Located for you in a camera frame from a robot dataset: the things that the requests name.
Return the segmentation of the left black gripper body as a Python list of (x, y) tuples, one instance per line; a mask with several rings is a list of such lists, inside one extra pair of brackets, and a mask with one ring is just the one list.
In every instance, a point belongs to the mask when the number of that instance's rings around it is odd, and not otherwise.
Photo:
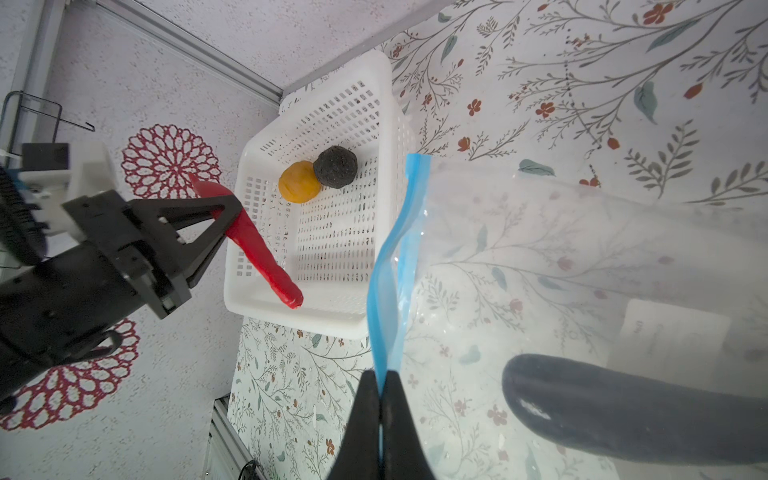
[(55, 367), (113, 354), (115, 326), (149, 306), (165, 318), (191, 297), (180, 229), (142, 222), (117, 192), (64, 205), (84, 238), (1, 284), (1, 399)]

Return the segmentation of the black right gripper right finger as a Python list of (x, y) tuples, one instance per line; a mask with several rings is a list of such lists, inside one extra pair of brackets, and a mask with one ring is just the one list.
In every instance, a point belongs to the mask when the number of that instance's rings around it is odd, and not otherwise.
[(380, 478), (435, 480), (422, 450), (400, 375), (388, 371), (380, 396)]

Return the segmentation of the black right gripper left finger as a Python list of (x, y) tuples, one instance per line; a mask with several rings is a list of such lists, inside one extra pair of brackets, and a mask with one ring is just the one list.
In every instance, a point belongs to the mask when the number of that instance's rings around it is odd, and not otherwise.
[(379, 478), (380, 397), (375, 373), (360, 378), (347, 430), (327, 480)]

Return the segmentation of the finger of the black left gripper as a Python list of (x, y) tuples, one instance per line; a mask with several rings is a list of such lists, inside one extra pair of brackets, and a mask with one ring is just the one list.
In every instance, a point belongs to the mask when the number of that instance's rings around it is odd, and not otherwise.
[(210, 220), (210, 224), (192, 242), (182, 245), (181, 264), (190, 289), (196, 287), (203, 277), (238, 215), (234, 209), (215, 209), (186, 214), (180, 221), (179, 229), (183, 230)]
[(234, 195), (194, 199), (137, 199), (127, 203), (142, 222), (157, 220), (182, 229), (208, 219), (223, 219), (230, 225), (242, 211)]

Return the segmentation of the red toy chili pepper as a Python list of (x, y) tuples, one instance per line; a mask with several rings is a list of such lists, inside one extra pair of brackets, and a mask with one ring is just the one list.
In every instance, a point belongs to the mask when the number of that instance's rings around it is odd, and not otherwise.
[[(190, 174), (190, 181), (198, 197), (234, 196), (227, 187), (213, 181), (201, 180), (193, 174)], [(297, 309), (303, 304), (302, 291), (293, 282), (290, 275), (277, 263), (255, 224), (243, 208), (225, 233), (241, 249), (251, 265), (267, 281), (283, 304), (291, 309)]]

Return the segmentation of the white perforated plastic basket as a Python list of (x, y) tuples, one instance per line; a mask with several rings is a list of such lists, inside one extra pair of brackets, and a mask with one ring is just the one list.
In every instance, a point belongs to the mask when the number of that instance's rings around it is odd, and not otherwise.
[[(242, 250), (229, 244), (226, 308), (322, 335), (365, 337), (369, 277), (403, 205), (406, 158), (416, 143), (392, 91), (390, 61), (377, 50), (347, 63), (253, 136), (234, 192), (304, 301), (297, 309), (284, 305)], [(355, 180), (304, 204), (286, 201), (278, 190), (281, 174), (332, 146), (356, 155)]]

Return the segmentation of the clear zip top bag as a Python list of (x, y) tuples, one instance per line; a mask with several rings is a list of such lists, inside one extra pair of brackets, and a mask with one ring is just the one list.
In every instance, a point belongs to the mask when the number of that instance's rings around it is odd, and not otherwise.
[(517, 355), (767, 401), (767, 216), (642, 204), (530, 161), (406, 160), (373, 271), (375, 369), (400, 375), (438, 479), (763, 479), (760, 464), (637, 463), (566, 448), (502, 391)]

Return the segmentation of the dark eggplant toy green tip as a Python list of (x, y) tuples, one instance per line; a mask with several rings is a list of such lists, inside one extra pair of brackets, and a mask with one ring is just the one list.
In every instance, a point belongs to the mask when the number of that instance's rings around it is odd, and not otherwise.
[(502, 372), (517, 419), (566, 448), (662, 465), (767, 460), (767, 401), (688, 388), (592, 364), (517, 355)]

